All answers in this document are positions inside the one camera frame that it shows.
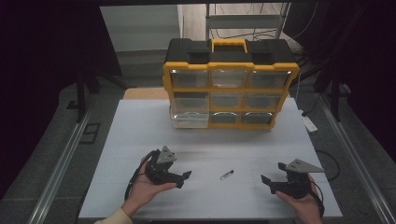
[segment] metal frame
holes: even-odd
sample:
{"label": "metal frame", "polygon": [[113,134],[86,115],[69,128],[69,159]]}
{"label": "metal frame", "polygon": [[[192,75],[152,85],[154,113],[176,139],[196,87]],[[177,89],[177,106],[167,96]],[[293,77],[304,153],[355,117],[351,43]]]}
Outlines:
{"label": "metal frame", "polygon": [[46,187],[44,187],[43,192],[41,193],[40,198],[38,199],[37,204],[35,205],[35,209],[33,210],[32,215],[30,216],[27,223],[43,223],[48,211],[50,210],[50,206],[55,198],[56,192],[58,188],[61,186],[62,180],[64,179],[64,174],[66,173],[67,167],[69,166],[70,161],[73,158],[73,154],[78,145],[79,138],[84,132],[85,126],[88,122],[88,119],[91,116],[93,105],[96,101],[96,96],[94,95],[90,100],[90,104],[88,109],[82,118],[81,122],[78,123],[75,129],[72,132],[66,146],[64,147],[64,152],[53,168],[52,174],[49,177],[49,181],[47,182]]}
{"label": "metal frame", "polygon": [[210,15],[210,4],[206,4],[205,39],[209,39],[210,29],[276,29],[275,39],[279,39],[286,20],[290,3],[285,3],[280,15]]}
{"label": "metal frame", "polygon": [[361,184],[364,189],[367,191],[367,194],[372,201],[372,204],[378,213],[378,216],[381,218],[382,223],[396,223],[396,219],[392,214],[392,211],[388,205],[387,200],[381,192],[381,189],[375,183],[373,177],[370,175],[366,166],[364,165],[361,157],[359,156],[359,149],[356,148],[352,141],[349,139],[347,132],[344,130],[341,122],[336,120],[336,118],[332,115],[332,111],[329,109],[330,104],[326,98],[319,96],[321,107],[326,114],[326,117],[330,124],[332,125],[332,129],[335,132],[338,140],[340,141],[343,149],[352,164],[356,175],[358,176]]}

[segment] clear plastic drawer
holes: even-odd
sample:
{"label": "clear plastic drawer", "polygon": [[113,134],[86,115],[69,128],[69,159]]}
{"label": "clear plastic drawer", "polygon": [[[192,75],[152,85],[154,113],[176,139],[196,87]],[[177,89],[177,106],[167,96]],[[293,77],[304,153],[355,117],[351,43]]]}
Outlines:
{"label": "clear plastic drawer", "polygon": [[241,122],[245,124],[269,124],[273,113],[247,112],[242,114]]}
{"label": "clear plastic drawer", "polygon": [[240,69],[218,69],[212,71],[212,86],[219,88],[246,87],[248,71]]}
{"label": "clear plastic drawer", "polygon": [[210,112],[210,122],[235,124],[239,115],[239,112]]}
{"label": "clear plastic drawer", "polygon": [[244,93],[211,92],[210,106],[241,107],[243,97],[244,97]]}
{"label": "clear plastic drawer", "polygon": [[290,71],[253,71],[250,74],[250,88],[283,88]]}
{"label": "clear plastic drawer", "polygon": [[175,98],[171,119],[176,128],[207,128],[209,103],[207,98]]}
{"label": "clear plastic drawer", "polygon": [[280,93],[247,93],[246,108],[276,109]]}
{"label": "clear plastic drawer", "polygon": [[171,70],[175,88],[205,88],[209,86],[207,70]]}

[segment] yellow storage organizer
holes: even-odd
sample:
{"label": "yellow storage organizer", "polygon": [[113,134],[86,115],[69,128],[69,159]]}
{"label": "yellow storage organizer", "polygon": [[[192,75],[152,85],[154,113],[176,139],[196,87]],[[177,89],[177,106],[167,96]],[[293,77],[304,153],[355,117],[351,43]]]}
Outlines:
{"label": "yellow storage organizer", "polygon": [[271,129],[297,76],[285,40],[172,39],[163,65],[176,128]]}

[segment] finger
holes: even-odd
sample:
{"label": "finger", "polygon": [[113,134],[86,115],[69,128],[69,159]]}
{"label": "finger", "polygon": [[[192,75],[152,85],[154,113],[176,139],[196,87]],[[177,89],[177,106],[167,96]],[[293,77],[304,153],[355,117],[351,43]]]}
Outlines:
{"label": "finger", "polygon": [[152,152],[152,151],[150,151],[146,156],[144,156],[140,162],[143,162],[143,161],[146,159],[146,157],[147,157],[151,152]]}
{"label": "finger", "polygon": [[176,186],[177,186],[176,183],[166,183],[166,184],[162,184],[162,185],[156,185],[155,191],[156,191],[156,193],[160,193],[163,191],[167,191],[169,189],[174,189]]}
{"label": "finger", "polygon": [[311,181],[311,189],[312,189],[312,191],[314,191],[314,193],[316,193],[318,195],[317,186],[315,186],[314,178],[312,178],[312,176],[310,174],[308,174],[308,177],[309,177],[309,180]]}
{"label": "finger", "polygon": [[143,163],[142,168],[140,168],[139,174],[142,175],[146,172],[146,166],[148,165],[148,162],[145,161],[145,163]]}
{"label": "finger", "polygon": [[277,190],[275,192],[275,194],[277,197],[279,197],[285,203],[291,203],[291,201],[292,201],[292,198],[289,195],[285,194],[284,192]]}

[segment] aluminum rail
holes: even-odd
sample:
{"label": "aluminum rail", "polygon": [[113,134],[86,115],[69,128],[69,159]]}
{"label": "aluminum rail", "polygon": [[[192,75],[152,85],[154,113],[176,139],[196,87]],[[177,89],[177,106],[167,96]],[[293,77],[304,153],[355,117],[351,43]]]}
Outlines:
{"label": "aluminum rail", "polygon": [[90,118],[95,102],[96,96],[93,95],[89,101],[84,117],[82,118],[81,122],[76,125],[69,140],[67,141],[67,144],[64,147],[64,152],[56,163],[52,174],[49,177],[49,181],[47,182],[46,187],[44,187],[44,190],[41,193],[41,196],[35,205],[35,209],[33,210],[33,213],[27,223],[41,224],[44,222],[47,213],[50,210],[53,199],[55,198],[56,192],[58,191],[58,188],[64,179],[64,174],[76,150],[78,141],[84,132],[84,128],[88,122],[88,119]]}
{"label": "aluminum rail", "polygon": [[340,140],[343,149],[352,164],[361,184],[364,189],[367,191],[372,204],[378,213],[378,216],[381,218],[382,223],[384,224],[394,224],[396,223],[395,217],[392,214],[392,211],[389,207],[387,200],[382,194],[380,188],[375,183],[373,177],[368,172],[366,166],[364,165],[361,157],[359,156],[358,150],[355,148],[351,140],[349,139],[347,132],[344,130],[344,127],[341,122],[338,122],[332,112],[330,111],[330,104],[327,99],[320,97],[321,107],[324,110],[327,119],[329,120],[332,128]]}

